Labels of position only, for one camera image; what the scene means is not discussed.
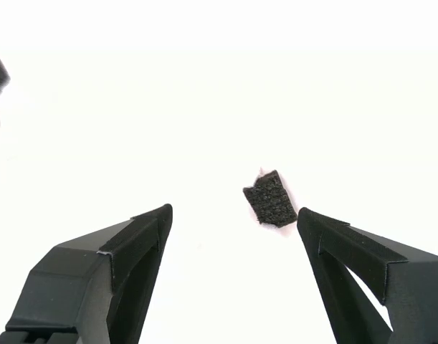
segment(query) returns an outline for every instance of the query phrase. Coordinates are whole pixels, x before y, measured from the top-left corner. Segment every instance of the white surface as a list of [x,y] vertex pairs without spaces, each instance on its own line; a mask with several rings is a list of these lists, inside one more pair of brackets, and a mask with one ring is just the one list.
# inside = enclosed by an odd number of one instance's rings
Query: white surface
[[260,167],[438,254],[438,1],[78,3],[0,1],[0,332],[52,246],[169,202],[142,343],[334,343]]

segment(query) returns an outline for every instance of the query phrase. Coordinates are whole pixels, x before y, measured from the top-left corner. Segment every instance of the foam piece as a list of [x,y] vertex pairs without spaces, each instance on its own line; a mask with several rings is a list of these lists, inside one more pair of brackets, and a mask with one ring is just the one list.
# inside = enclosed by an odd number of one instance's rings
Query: foam piece
[[297,213],[277,171],[258,178],[253,187],[244,188],[243,192],[259,223],[281,228],[297,221]]

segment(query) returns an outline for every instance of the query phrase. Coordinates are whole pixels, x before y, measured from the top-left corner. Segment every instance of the white background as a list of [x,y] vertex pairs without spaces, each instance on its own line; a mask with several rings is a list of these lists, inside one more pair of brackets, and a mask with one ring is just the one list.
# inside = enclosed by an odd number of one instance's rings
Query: white background
[[438,254],[438,1],[6,0],[0,58],[0,332],[51,247],[172,203],[142,343],[334,343],[260,168]]

